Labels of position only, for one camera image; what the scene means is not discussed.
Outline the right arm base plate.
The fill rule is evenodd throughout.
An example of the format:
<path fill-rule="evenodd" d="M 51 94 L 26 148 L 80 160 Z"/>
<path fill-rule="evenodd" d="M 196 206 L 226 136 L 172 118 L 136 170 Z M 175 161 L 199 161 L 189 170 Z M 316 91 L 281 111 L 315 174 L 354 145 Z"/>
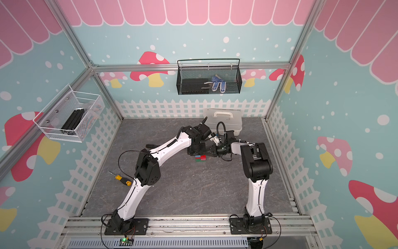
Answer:
<path fill-rule="evenodd" d="M 267 217 L 229 217 L 231 234 L 259 234 L 270 235 L 273 233 Z"/>

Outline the green lit circuit board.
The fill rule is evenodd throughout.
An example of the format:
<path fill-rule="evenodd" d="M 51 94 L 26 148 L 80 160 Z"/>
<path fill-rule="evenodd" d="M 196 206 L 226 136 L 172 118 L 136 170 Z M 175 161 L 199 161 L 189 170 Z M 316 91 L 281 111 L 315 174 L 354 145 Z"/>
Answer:
<path fill-rule="evenodd" d="M 131 247 L 134 243 L 133 238 L 122 238 L 119 241 L 119 246 L 120 247 Z"/>

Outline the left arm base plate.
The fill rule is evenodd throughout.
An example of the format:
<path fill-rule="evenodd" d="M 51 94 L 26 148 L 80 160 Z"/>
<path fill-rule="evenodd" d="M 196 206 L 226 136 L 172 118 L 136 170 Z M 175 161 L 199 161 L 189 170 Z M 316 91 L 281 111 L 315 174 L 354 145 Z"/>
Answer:
<path fill-rule="evenodd" d="M 149 219 L 134 218 L 128 221 L 117 221 L 111 219 L 104 234 L 107 236 L 146 235 Z"/>

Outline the blue white item in basket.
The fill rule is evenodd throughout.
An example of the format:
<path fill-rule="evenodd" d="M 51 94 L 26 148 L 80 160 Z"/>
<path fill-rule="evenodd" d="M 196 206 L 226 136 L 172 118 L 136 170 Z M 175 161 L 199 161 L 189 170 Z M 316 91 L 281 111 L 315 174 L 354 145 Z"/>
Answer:
<path fill-rule="evenodd" d="M 213 92 L 219 91 L 225 93 L 227 90 L 227 82 L 218 75 L 213 76 L 210 82 L 205 82 L 204 84 L 208 85 L 209 89 Z"/>

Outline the black box in white basket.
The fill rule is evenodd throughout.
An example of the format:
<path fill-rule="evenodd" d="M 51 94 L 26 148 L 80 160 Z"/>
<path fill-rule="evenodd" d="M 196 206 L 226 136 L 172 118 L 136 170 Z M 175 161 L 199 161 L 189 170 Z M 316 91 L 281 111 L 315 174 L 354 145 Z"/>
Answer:
<path fill-rule="evenodd" d="M 83 108 L 75 109 L 72 114 L 69 116 L 65 124 L 61 128 L 62 134 L 67 135 L 75 135 L 75 129 L 80 124 L 81 119 L 83 118 L 85 110 Z"/>

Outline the white plastic storage box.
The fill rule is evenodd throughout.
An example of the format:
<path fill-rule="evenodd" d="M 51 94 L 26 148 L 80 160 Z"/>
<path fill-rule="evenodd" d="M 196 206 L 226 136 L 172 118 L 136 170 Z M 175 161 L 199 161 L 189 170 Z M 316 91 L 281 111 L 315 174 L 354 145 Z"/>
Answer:
<path fill-rule="evenodd" d="M 242 131 L 243 122 L 241 111 L 205 109 L 204 116 L 207 117 L 205 124 L 214 133 L 217 132 L 216 126 L 220 121 L 225 124 L 227 131 L 233 130 L 235 136 L 238 136 Z"/>

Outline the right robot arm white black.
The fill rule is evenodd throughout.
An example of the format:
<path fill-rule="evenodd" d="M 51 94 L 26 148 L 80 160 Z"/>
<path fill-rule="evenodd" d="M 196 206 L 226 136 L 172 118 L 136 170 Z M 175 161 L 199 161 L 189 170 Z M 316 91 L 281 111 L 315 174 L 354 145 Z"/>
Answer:
<path fill-rule="evenodd" d="M 221 136 L 211 133 L 207 137 L 213 142 L 209 151 L 213 156 L 222 157 L 226 154 L 240 155 L 243 171 L 248 178 L 248 201 L 244 209 L 242 222 L 247 233 L 266 231 L 266 212 L 264 209 L 265 188 L 273 166 L 264 143 L 253 143 L 236 139 L 233 132 L 225 132 Z"/>

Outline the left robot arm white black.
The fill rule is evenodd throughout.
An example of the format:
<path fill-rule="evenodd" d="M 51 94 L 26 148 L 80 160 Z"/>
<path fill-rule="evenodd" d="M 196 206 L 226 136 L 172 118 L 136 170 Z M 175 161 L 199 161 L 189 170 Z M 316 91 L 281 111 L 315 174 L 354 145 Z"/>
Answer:
<path fill-rule="evenodd" d="M 128 233 L 133 228 L 133 218 L 145 193 L 161 177 L 160 167 L 184 149 L 187 149 L 191 156 L 205 155 L 206 142 L 212 139 L 215 139 L 215 145 L 219 145 L 218 137 L 201 122 L 195 127 L 181 127 L 176 136 L 156 148 L 142 149 L 135 166 L 131 188 L 122 204 L 110 215 L 106 228 L 111 232 Z"/>

